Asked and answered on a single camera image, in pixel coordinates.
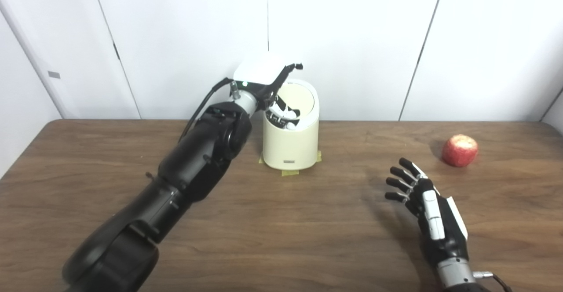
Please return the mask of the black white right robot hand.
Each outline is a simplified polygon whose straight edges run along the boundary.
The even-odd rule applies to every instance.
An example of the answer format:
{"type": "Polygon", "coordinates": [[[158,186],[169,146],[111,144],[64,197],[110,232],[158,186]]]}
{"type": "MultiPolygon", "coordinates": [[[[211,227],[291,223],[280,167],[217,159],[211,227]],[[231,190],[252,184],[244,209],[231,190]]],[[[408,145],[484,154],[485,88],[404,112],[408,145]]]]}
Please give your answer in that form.
{"type": "Polygon", "coordinates": [[[432,267],[447,259],[469,260],[467,229],[452,197],[443,197],[434,182],[410,160],[390,168],[386,184],[398,192],[386,192],[387,200],[400,202],[417,219],[420,247],[432,267]]]}

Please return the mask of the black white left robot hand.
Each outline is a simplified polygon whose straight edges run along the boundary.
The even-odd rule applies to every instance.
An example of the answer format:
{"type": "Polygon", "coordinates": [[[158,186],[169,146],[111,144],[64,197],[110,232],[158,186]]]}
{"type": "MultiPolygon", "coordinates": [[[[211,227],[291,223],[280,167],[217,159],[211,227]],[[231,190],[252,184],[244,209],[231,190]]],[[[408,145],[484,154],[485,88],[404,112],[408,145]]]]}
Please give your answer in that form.
{"type": "Polygon", "coordinates": [[[290,108],[279,96],[280,88],[295,69],[302,70],[302,63],[287,64],[269,52],[246,59],[234,72],[230,84],[232,101],[250,116],[264,110],[274,126],[296,131],[301,112],[290,108]]]}

